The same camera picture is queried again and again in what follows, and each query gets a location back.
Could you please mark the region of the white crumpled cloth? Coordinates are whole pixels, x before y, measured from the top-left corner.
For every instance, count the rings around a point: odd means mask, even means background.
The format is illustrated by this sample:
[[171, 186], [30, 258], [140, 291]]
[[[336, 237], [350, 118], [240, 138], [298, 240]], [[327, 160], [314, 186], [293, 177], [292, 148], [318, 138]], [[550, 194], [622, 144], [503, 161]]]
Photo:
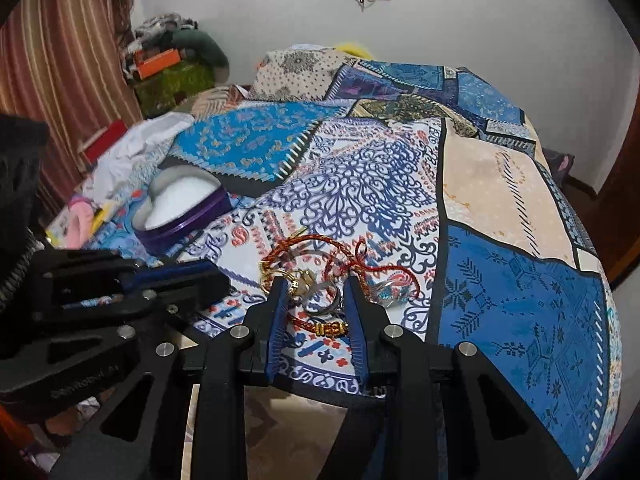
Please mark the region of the white crumpled cloth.
[[98, 205], [121, 196], [124, 188], [136, 186], [164, 159], [175, 137], [194, 122], [191, 114], [169, 112], [129, 128], [99, 157], [80, 195]]

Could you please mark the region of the striped brown curtain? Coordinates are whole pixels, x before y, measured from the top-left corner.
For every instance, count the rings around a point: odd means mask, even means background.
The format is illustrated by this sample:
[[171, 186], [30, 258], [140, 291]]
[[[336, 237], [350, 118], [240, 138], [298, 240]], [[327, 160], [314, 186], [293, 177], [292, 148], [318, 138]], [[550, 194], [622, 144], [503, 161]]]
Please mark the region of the striped brown curtain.
[[122, 72], [134, 0], [18, 0], [1, 26], [1, 109], [44, 122], [37, 197], [49, 222], [88, 174], [79, 153], [117, 119], [142, 113]]

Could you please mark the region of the green patterned covered stand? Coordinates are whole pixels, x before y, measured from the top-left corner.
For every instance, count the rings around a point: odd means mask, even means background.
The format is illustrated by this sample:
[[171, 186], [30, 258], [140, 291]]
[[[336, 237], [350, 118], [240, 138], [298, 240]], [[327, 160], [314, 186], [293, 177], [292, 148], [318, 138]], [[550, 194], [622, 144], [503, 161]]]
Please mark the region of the green patterned covered stand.
[[215, 85], [209, 66], [184, 60], [134, 84], [144, 118], [154, 118], [173, 110], [184, 100]]

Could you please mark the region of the yellow fluffy pillow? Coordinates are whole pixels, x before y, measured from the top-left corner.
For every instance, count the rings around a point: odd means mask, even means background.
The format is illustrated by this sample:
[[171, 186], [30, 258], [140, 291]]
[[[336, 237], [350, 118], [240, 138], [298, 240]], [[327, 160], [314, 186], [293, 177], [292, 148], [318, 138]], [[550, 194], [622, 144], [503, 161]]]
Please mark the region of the yellow fluffy pillow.
[[360, 44], [354, 44], [353, 42], [342, 42], [341, 44], [336, 44], [334, 49], [354, 56], [355, 58], [363, 58], [364, 60], [372, 60], [373, 58], [372, 53], [368, 49], [360, 46]]

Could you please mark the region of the orange box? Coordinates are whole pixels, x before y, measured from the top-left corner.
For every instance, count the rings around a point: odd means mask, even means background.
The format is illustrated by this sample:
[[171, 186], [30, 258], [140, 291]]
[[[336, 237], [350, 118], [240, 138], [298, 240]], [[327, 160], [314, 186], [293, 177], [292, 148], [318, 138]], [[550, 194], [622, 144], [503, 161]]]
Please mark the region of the orange box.
[[136, 70], [141, 80], [152, 77], [165, 68], [180, 62], [181, 56], [176, 49], [168, 49], [151, 56], [146, 51], [138, 51], [134, 54], [134, 64], [136, 64]]

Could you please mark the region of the pile of clothes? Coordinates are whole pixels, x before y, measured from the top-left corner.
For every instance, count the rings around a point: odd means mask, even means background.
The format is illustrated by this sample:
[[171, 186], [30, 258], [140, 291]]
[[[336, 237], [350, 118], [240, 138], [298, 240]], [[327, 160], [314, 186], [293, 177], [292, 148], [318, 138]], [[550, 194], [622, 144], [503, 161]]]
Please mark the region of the pile of clothes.
[[178, 13], [160, 14], [132, 32], [134, 39], [124, 47], [122, 72], [128, 81], [142, 81], [140, 66], [155, 55], [176, 50], [179, 58], [196, 58], [214, 70], [228, 70], [228, 56], [198, 22]]

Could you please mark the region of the red and white box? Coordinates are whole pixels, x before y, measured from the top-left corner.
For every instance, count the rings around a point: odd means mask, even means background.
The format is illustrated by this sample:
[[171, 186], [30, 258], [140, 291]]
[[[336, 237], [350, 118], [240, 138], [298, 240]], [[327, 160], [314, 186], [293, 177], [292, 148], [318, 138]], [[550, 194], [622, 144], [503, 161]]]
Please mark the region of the red and white box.
[[97, 131], [78, 148], [78, 154], [87, 166], [94, 165], [98, 159], [116, 144], [128, 128], [122, 119], [116, 119], [111, 125]]

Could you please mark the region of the blue patchwork bed quilt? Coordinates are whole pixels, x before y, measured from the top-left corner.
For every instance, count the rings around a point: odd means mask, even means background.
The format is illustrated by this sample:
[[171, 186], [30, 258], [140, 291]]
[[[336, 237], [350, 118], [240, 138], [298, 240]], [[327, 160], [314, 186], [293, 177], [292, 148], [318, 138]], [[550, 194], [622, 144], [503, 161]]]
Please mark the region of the blue patchwork bed quilt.
[[[114, 200], [88, 241], [150, 260], [131, 220], [160, 170], [202, 168], [231, 211], [171, 248], [228, 275], [196, 318], [209, 335], [263, 300], [260, 264], [363, 280], [386, 320], [421, 344], [472, 344], [525, 401], [572, 479], [596, 472], [620, 400], [620, 323], [591, 240], [525, 113], [465, 68], [269, 52], [248, 89], [186, 100], [195, 122]], [[356, 400], [349, 336], [288, 324], [278, 376]]]

